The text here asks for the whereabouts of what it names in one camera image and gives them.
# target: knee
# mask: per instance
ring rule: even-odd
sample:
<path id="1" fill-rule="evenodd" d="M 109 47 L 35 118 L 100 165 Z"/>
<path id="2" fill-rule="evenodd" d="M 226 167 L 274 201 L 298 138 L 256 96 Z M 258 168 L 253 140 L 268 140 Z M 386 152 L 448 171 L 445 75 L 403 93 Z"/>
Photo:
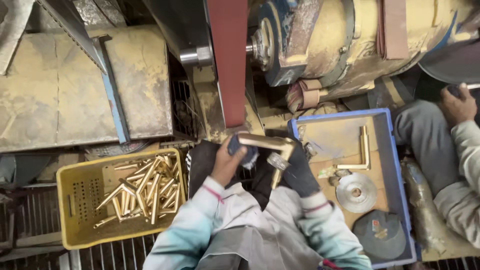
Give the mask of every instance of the knee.
<path id="1" fill-rule="evenodd" d="M 394 119 L 396 119 L 398 116 L 407 115 L 411 120 L 429 122 L 444 121 L 444 115 L 440 108 L 435 103 L 424 100 L 416 100 L 392 113 Z"/>

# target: hand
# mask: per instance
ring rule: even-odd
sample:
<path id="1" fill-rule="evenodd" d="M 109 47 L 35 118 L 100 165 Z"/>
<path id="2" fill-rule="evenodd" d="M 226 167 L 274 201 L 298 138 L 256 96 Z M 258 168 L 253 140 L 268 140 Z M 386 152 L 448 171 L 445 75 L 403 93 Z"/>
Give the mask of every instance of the hand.
<path id="1" fill-rule="evenodd" d="M 442 89 L 440 94 L 442 96 L 442 111 L 452 126 L 474 120 L 477 114 L 477 104 L 465 83 L 461 83 L 459 86 L 460 98 L 456 98 L 450 94 L 446 87 Z"/>
<path id="2" fill-rule="evenodd" d="M 228 154 L 228 143 L 232 136 L 228 137 L 216 153 L 215 165 L 210 175 L 217 183 L 225 187 L 230 183 L 241 160 L 247 153 L 245 146 L 240 147 L 237 152 L 231 156 Z"/>

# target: black glove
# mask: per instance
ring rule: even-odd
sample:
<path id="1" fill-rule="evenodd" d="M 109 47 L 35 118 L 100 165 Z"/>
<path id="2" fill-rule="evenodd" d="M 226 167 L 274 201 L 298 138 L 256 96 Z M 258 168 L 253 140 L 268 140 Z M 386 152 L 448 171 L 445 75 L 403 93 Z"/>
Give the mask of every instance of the black glove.
<path id="1" fill-rule="evenodd" d="M 291 139 L 297 143 L 297 146 L 288 160 L 290 166 L 283 173 L 283 179 L 301 198 L 309 197 L 320 191 L 320 185 L 310 170 L 301 142 L 296 138 Z"/>

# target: blue metal bracket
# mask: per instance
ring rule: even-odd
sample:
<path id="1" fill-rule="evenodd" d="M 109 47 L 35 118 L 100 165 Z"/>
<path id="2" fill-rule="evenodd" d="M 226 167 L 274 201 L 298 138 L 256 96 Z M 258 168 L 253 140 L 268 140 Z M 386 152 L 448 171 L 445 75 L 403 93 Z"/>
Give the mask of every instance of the blue metal bracket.
<path id="1" fill-rule="evenodd" d="M 102 73 L 102 79 L 105 91 L 107 92 L 108 103 L 110 104 L 110 110 L 112 111 L 113 123 L 117 130 L 117 136 L 119 137 L 120 143 L 125 143 L 130 141 L 130 135 L 128 133 L 127 121 L 123 114 L 115 77 L 113 76 L 112 66 L 110 64 L 110 59 L 108 58 L 107 48 L 105 47 L 105 42 L 111 39 L 112 38 L 109 35 L 92 38 L 98 57 L 103 62 L 107 71 L 106 74 Z"/>

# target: gray pants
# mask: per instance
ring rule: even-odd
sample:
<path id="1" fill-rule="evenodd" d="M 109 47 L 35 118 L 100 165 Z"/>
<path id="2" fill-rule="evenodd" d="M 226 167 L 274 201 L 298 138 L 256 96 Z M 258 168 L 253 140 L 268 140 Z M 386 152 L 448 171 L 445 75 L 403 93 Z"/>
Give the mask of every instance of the gray pants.
<path id="1" fill-rule="evenodd" d="M 416 100 L 392 112 L 397 145 L 409 145 L 432 190 L 460 181 L 458 156 L 450 128 L 437 105 Z"/>

